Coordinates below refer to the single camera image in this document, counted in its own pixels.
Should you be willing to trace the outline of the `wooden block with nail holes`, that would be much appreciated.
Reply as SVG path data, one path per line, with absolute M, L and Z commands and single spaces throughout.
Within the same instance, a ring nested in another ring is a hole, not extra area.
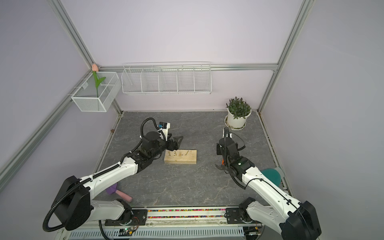
M 166 164 L 195 165 L 197 163 L 197 150 L 189 150 L 188 155 L 185 156 L 187 151 L 188 150 L 166 150 L 164 162 Z

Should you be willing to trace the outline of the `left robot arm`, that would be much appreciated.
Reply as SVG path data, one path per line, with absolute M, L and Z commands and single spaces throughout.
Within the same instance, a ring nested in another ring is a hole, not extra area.
M 149 132 L 139 146 L 125 154 L 116 164 L 89 176 L 67 178 L 43 221 L 43 230 L 53 232 L 61 228 L 72 231 L 86 222 L 112 220 L 121 225 L 131 222 L 132 208 L 123 199 L 95 201 L 101 192 L 124 178 L 133 176 L 156 160 L 166 150 L 178 150 L 182 136 Z

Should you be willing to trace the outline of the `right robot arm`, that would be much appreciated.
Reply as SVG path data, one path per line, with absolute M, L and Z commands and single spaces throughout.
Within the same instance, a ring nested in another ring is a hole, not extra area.
M 270 204 L 265 207 L 253 198 L 246 199 L 239 206 L 244 220 L 260 222 L 279 233 L 284 240 L 318 239 L 322 230 L 315 207 L 280 189 L 252 161 L 241 156 L 240 150 L 231 131 L 225 127 L 223 137 L 217 143 L 217 155 L 223 157 L 217 168 L 227 172 L 239 187 L 254 190 Z

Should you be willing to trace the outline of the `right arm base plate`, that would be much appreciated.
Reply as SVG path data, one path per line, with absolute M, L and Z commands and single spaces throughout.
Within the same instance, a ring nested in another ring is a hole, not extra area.
M 228 224 L 256 224 L 255 220 L 252 220 L 248 213 L 242 208 L 226 208 L 224 217 Z

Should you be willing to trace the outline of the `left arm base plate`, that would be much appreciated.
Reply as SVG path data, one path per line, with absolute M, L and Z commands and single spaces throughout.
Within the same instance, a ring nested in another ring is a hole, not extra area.
M 125 211 L 117 220 L 106 220 L 105 226 L 144 226 L 147 221 L 147 209 L 133 209 Z

